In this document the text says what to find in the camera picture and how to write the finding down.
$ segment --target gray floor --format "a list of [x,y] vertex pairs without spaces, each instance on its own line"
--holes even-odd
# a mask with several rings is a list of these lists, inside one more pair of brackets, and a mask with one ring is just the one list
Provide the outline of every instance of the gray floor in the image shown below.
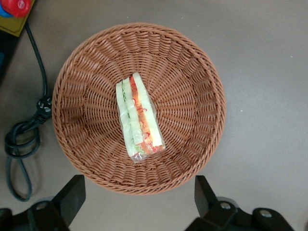
[[[295,230],[308,230],[308,2],[246,0],[38,0],[29,20],[49,82],[72,50],[113,25],[151,22],[177,29],[213,60],[227,99],[225,130],[211,161],[201,170],[217,195],[246,212],[270,207]],[[0,138],[29,118],[41,94],[41,79],[24,33],[0,86]],[[26,160],[34,184],[27,203],[5,183],[0,142],[0,207],[14,213],[55,195],[78,171],[63,154],[48,121],[42,146]],[[19,172],[14,176],[22,189]],[[193,180],[172,191],[128,196],[86,180],[87,199],[73,231],[181,231],[198,216]]]

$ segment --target black cable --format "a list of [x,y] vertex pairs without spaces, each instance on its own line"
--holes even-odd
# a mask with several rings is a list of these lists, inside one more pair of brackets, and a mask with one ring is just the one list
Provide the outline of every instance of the black cable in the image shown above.
[[[33,35],[31,33],[29,24],[26,22],[25,29],[29,36],[30,42],[32,44],[35,56],[38,60],[39,68],[42,74],[43,79],[43,97],[37,103],[37,111],[32,116],[29,121],[21,122],[15,124],[11,131],[5,136],[5,152],[8,156],[6,161],[6,182],[8,188],[12,195],[19,201],[28,201],[32,195],[32,185],[30,177],[27,173],[25,165],[23,163],[23,159],[33,155],[39,148],[40,144],[40,137],[39,137],[39,129],[38,126],[43,124],[48,118],[51,117],[51,98],[48,96],[48,84],[47,84],[47,76],[45,72],[45,68],[43,65],[43,61],[40,57],[38,47],[35,43]],[[27,142],[17,144],[17,137],[19,135],[32,132],[33,138]],[[31,148],[31,150],[26,153],[22,154],[22,149],[24,148]],[[15,159],[18,162],[18,165],[24,175],[26,185],[27,185],[27,193],[26,196],[21,196],[14,188],[11,179],[11,165],[12,161]]]

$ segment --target plastic wrap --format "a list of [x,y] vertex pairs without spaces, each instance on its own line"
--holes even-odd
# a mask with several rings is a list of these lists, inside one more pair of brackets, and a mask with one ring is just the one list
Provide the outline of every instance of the plastic wrap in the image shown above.
[[139,162],[166,146],[158,127],[155,107],[139,73],[116,84],[116,100],[128,155]]

